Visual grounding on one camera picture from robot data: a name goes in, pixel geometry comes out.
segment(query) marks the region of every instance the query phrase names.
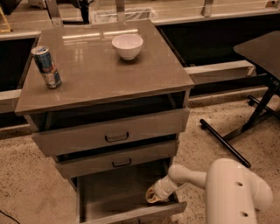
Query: drawer handle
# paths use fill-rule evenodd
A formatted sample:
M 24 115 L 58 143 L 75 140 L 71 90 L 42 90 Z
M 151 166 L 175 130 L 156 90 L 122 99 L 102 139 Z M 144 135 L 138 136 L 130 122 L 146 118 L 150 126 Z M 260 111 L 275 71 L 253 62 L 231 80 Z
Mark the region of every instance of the drawer handle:
M 129 162 L 126 164 L 115 164 L 114 162 L 112 162 L 113 167 L 117 168 L 117 167 L 122 167 L 125 165 L 131 165 L 131 158 L 129 159 Z
M 122 140 L 128 139 L 129 136 L 130 136 L 129 132 L 126 132 L 125 134 L 123 134 L 121 136 L 105 136 L 105 141 L 107 143 L 118 142 L 118 141 L 122 141 Z

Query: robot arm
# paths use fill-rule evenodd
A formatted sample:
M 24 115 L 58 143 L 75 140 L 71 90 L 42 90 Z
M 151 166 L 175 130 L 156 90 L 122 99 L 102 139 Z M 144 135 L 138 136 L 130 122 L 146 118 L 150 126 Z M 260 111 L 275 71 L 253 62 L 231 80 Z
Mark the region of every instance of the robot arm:
M 214 161 L 207 172 L 190 171 L 173 164 L 168 175 L 146 193 L 149 203 L 166 200 L 173 192 L 191 183 L 206 190 L 207 224 L 256 224 L 256 210 L 267 209 L 273 200 L 269 185 L 232 159 Z

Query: speckled floor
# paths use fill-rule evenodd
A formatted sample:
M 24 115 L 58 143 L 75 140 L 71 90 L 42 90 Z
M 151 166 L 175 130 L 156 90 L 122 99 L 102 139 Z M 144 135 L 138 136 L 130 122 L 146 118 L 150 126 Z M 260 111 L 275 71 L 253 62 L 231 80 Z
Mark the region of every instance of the speckled floor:
M 244 95 L 238 94 L 237 98 L 231 94 L 191 100 L 188 124 L 180 135 L 177 163 L 204 172 L 215 159 L 233 158 L 200 127 L 200 119 L 226 134 L 243 124 L 254 109 L 248 106 Z M 269 105 L 279 110 L 279 97 L 274 97 Z M 0 210 L 21 224 L 75 223 L 75 191 L 56 171 L 54 162 L 43 156 L 30 134 L 28 125 L 0 130 Z M 259 224 L 280 222 L 279 138 L 280 121 L 271 117 L 231 142 L 251 162 L 251 171 L 265 179 L 274 193 L 270 209 L 257 215 Z M 150 224 L 206 223 L 203 190 L 187 185 L 178 191 L 178 198 L 188 204 L 183 213 Z M 16 222 L 0 213 L 0 223 Z

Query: cable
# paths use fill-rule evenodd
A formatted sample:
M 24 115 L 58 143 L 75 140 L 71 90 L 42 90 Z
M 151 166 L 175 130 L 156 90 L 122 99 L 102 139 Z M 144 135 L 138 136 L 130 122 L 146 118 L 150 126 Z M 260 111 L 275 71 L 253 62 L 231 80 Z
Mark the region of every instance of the cable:
M 4 213 L 0 210 L 0 213 L 7 216 L 8 218 L 10 218 L 11 220 L 14 220 L 17 224 L 20 224 L 16 219 L 12 218 L 11 216 L 9 216 L 7 213 Z

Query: table top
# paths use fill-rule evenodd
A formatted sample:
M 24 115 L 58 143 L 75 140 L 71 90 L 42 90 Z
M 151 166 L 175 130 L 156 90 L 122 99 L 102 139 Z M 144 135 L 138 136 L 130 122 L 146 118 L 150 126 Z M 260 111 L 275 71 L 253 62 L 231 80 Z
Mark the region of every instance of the table top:
M 234 50 L 253 61 L 280 81 L 280 31 L 236 45 Z
M 124 33 L 143 38 L 132 61 L 121 59 L 111 44 Z M 150 20 L 44 30 L 38 41 L 42 45 L 49 47 L 62 85 L 48 89 L 33 59 L 17 115 L 184 91 L 194 85 Z

